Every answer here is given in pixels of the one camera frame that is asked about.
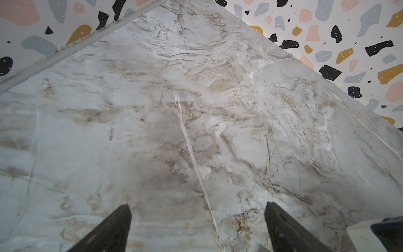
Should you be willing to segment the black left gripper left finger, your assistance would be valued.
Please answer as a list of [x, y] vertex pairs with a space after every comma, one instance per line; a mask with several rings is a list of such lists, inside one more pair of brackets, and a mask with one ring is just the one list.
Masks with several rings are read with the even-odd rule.
[[129, 206], [119, 206], [68, 252], [125, 252], [131, 220]]

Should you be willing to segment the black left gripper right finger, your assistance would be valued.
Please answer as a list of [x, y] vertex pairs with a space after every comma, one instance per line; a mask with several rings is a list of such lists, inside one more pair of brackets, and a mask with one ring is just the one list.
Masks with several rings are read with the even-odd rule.
[[274, 202], [266, 204], [264, 219], [275, 252], [330, 251], [326, 245]]

